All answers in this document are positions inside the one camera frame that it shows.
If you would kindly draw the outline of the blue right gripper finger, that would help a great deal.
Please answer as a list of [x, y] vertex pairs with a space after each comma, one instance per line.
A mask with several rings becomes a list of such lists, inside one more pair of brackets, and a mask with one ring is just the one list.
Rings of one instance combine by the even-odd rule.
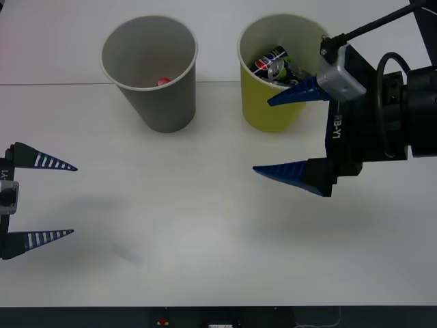
[[290, 87], [267, 100], [271, 107], [294, 103], [329, 101], [330, 96], [317, 82], [317, 77], [306, 77], [294, 87]]
[[310, 193], [330, 197], [334, 185], [334, 164], [328, 158], [308, 159], [276, 165], [256, 165], [253, 170], [269, 179]]

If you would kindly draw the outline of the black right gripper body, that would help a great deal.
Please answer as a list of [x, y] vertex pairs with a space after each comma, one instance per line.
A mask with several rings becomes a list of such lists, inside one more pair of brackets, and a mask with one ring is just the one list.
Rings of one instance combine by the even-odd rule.
[[337, 177], [357, 176], [363, 168], [359, 133], [372, 121], [375, 77], [373, 66], [350, 44], [324, 69], [324, 89], [331, 97], [325, 149]]

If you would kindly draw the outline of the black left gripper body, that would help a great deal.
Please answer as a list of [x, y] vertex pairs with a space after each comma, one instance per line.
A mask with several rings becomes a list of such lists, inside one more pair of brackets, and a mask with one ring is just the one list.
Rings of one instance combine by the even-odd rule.
[[10, 215], [16, 212], [14, 171], [12, 153], [10, 150], [6, 150], [4, 157], [1, 157], [1, 254], [5, 249]]

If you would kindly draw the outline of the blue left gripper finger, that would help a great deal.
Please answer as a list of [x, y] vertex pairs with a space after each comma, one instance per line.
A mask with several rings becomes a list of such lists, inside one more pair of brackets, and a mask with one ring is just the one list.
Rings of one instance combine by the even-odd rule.
[[78, 170], [77, 167], [61, 159], [19, 142], [13, 144], [13, 163], [15, 167], [25, 169]]
[[10, 260], [72, 234], [74, 230], [10, 232], [1, 241], [1, 259]]

